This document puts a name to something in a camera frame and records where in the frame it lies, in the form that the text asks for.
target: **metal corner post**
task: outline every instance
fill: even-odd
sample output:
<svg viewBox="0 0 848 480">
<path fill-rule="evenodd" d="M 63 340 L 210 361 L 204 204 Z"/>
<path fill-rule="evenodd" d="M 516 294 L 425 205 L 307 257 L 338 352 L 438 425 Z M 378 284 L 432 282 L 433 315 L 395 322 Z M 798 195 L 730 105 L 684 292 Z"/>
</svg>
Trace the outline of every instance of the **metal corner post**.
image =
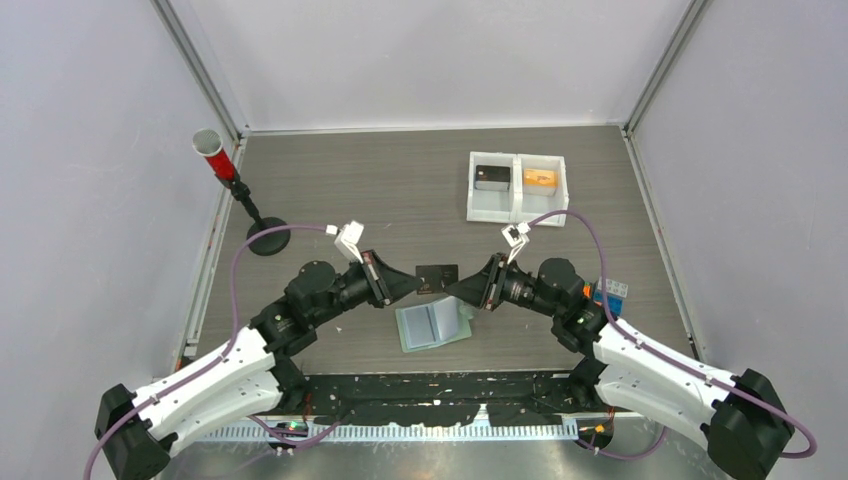
<svg viewBox="0 0 848 480">
<path fill-rule="evenodd" d="M 200 55 L 197 52 L 197 49 L 191 42 L 191 39 L 186 32 L 183 23 L 180 21 L 177 16 L 177 12 L 174 10 L 174 6 L 171 4 L 170 0 L 150 0 L 150 3 L 159 13 L 159 17 L 162 19 L 162 23 L 165 25 L 165 28 L 168 29 L 168 32 L 171 34 L 171 37 L 174 40 L 174 44 L 177 46 L 177 49 L 180 51 L 180 54 L 186 61 L 189 70 L 191 70 L 192 75 L 195 80 L 197 80 L 197 84 L 200 87 L 200 90 L 203 92 L 203 95 L 209 100 L 212 109 L 215 111 L 215 114 L 220 118 L 221 123 L 224 125 L 226 129 L 227 136 L 232 140 L 233 144 L 238 144 L 239 140 L 242 137 L 242 131 L 239 129 L 238 125 L 236 125 L 235 120 L 233 119 L 232 114 L 227 109 L 224 100 L 221 98 L 221 95 L 218 93 L 218 89 L 215 87 L 215 83 L 212 81 L 212 76 L 209 74 L 209 71 L 204 66 L 203 61 L 200 58 Z"/>
<path fill-rule="evenodd" d="M 627 146 L 627 152 L 630 156 L 631 163 L 633 164 L 633 171 L 636 174 L 636 181 L 639 184 L 639 190 L 642 193 L 645 209 L 648 212 L 648 218 L 650 219 L 651 226 L 654 230 L 654 236 L 656 237 L 657 246 L 660 250 L 660 257 L 662 258 L 665 266 L 666 274 L 668 275 L 671 290 L 674 295 L 674 300 L 680 310 L 683 327 L 686 329 L 686 333 L 689 337 L 689 344 L 692 347 L 692 352 L 694 353 L 695 358 L 700 358 L 704 355 L 705 346 L 702 345 L 699 340 L 697 322 L 693 319 L 693 314 L 689 311 L 689 308 L 686 305 L 685 288 L 683 287 L 683 282 L 680 280 L 676 271 L 676 262 L 669 250 L 668 241 L 665 238 L 665 228 L 663 227 L 660 214 L 656 209 L 656 202 L 654 202 L 653 199 L 650 181 L 647 178 L 645 165 L 643 164 L 642 158 L 639 154 L 639 149 L 636 145 L 637 142 L 635 133 L 636 128 L 639 126 L 639 123 L 648 111 L 654 96 L 662 86 L 662 83 L 669 71 L 674 66 L 689 38 L 691 38 L 694 33 L 696 29 L 695 27 L 697 27 L 703 13 L 711 3 L 712 0 L 692 0 L 689 3 L 683 18 L 680 20 L 680 24 L 674 31 L 674 34 L 663 52 L 659 63 L 651 74 L 648 83 L 645 85 L 645 89 L 639 96 L 639 100 L 636 102 L 636 107 L 633 109 L 633 113 L 631 113 L 627 122 L 621 128 L 621 134 L 624 143 Z"/>
<path fill-rule="evenodd" d="M 701 15 L 710 3 L 712 3 L 712 0 L 692 0 L 689 3 L 686 13 L 683 14 L 680 24 L 671 36 L 671 41 L 665 48 L 665 52 L 663 52 L 659 63 L 651 74 L 648 84 L 645 85 L 645 89 L 642 90 L 642 94 L 639 95 L 639 100 L 636 101 L 636 107 L 627 119 L 627 123 L 624 124 L 623 130 L 627 134 L 628 138 L 632 138 L 633 132 L 636 130 L 636 127 L 639 126 L 639 122 L 645 115 L 645 111 L 651 104 L 651 100 L 653 100 L 654 95 L 657 93 L 657 90 L 669 70 L 671 70 L 671 67 L 677 60 L 678 54 L 686 45 L 687 40 L 692 35 L 698 24 L 698 20 L 701 18 Z"/>
</svg>

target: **small black card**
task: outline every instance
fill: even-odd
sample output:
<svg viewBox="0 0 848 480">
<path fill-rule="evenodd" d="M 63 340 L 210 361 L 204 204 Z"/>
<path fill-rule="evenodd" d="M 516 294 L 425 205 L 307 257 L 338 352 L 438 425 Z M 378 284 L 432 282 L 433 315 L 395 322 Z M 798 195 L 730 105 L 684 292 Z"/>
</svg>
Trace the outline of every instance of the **small black card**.
<svg viewBox="0 0 848 480">
<path fill-rule="evenodd" d="M 418 295 L 442 293 L 445 287 L 459 281 L 459 265 L 417 265 L 415 276 L 424 282 Z"/>
</svg>

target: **black round base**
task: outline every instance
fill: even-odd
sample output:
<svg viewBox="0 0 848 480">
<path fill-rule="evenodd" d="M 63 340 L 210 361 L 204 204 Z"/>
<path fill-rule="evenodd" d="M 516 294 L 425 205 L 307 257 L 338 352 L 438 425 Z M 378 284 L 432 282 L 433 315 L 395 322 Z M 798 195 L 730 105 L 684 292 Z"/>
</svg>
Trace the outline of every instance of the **black round base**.
<svg viewBox="0 0 848 480">
<path fill-rule="evenodd" d="M 262 219 L 265 222 L 265 225 L 268 228 L 271 227 L 282 227 L 283 225 L 287 225 L 286 222 L 280 220 L 277 217 L 265 217 Z M 257 233 L 260 232 L 259 225 L 253 224 L 250 229 L 247 230 L 247 238 L 250 238 Z M 291 232 L 286 230 L 284 232 L 274 232 L 269 233 L 263 237 L 257 238 L 256 241 L 250 244 L 248 248 L 250 251 L 261 256 L 261 257 L 269 257 L 274 255 L 275 253 L 279 253 L 282 249 L 286 248 L 286 245 L 289 244 L 289 240 L 291 240 Z"/>
</svg>

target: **black box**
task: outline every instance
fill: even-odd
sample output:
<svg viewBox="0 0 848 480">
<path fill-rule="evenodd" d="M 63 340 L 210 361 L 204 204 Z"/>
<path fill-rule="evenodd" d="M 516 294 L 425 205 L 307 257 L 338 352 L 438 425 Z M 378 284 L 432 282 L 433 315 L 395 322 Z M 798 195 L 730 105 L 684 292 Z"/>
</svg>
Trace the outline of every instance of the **black box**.
<svg viewBox="0 0 848 480">
<path fill-rule="evenodd" d="M 497 167 L 494 165 L 477 165 L 474 172 L 474 188 L 477 190 L 494 190 L 496 192 L 509 191 L 512 181 L 511 167 Z"/>
</svg>

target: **white plastic tray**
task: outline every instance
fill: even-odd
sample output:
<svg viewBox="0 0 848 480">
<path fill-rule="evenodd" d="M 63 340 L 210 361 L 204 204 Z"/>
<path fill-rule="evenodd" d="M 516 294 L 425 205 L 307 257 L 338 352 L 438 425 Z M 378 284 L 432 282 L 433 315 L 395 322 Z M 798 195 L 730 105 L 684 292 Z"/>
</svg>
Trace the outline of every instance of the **white plastic tray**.
<svg viewBox="0 0 848 480">
<path fill-rule="evenodd" d="M 477 165 L 509 166 L 512 183 L 507 192 L 476 190 L 474 172 Z M 552 196 L 525 194 L 524 168 L 554 170 L 558 173 L 556 192 Z M 549 155 L 471 152 L 468 164 L 469 222 L 518 223 L 528 222 L 543 213 L 568 208 L 568 183 L 565 177 L 565 159 Z M 551 217 L 539 225 L 562 227 L 565 216 Z"/>
</svg>

